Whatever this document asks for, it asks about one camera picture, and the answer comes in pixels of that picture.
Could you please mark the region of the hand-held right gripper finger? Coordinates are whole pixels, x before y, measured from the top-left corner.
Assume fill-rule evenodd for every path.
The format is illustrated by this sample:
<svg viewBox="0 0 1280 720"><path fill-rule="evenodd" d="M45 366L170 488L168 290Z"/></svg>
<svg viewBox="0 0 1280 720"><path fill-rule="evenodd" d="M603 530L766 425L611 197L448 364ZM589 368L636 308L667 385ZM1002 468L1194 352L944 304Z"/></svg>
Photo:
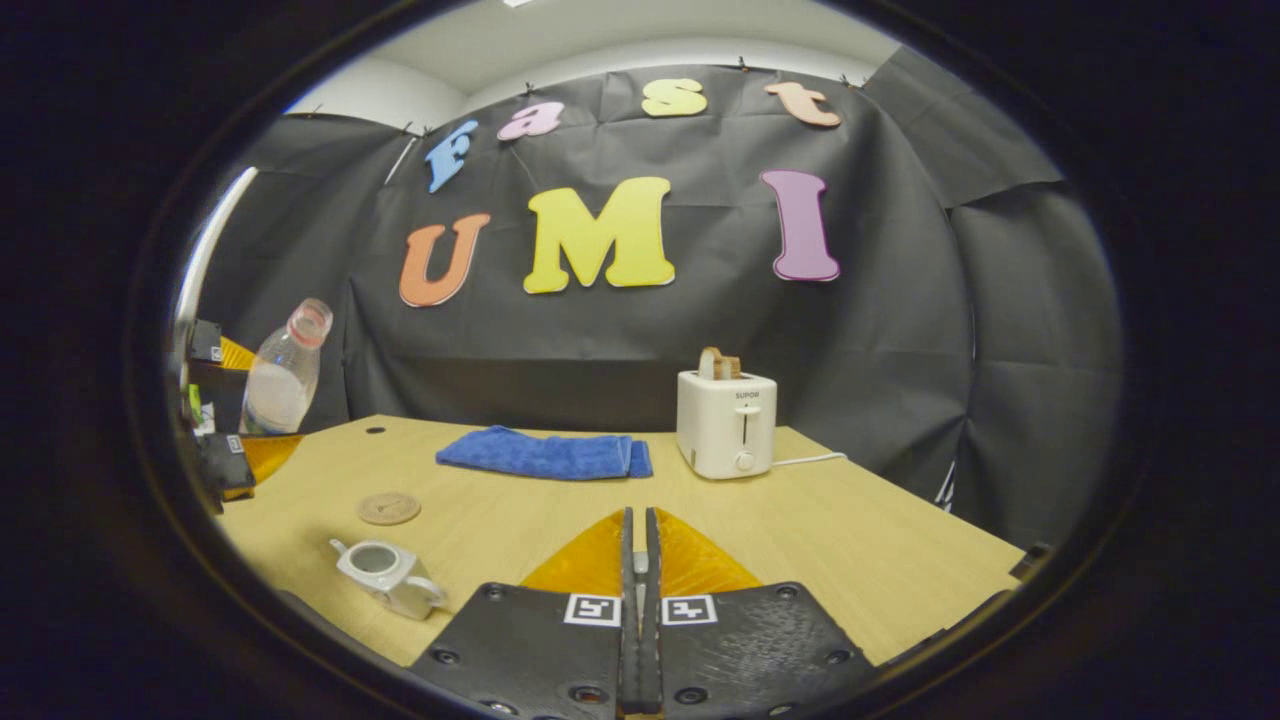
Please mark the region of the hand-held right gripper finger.
<svg viewBox="0 0 1280 720"><path fill-rule="evenodd" d="M634 512L603 518L518 584L481 584L410 671L502 719L622 719L639 639Z"/></svg>
<svg viewBox="0 0 1280 720"><path fill-rule="evenodd" d="M879 676L799 582L765 584L698 529L646 510L643 698L664 719L805 719Z"/></svg>

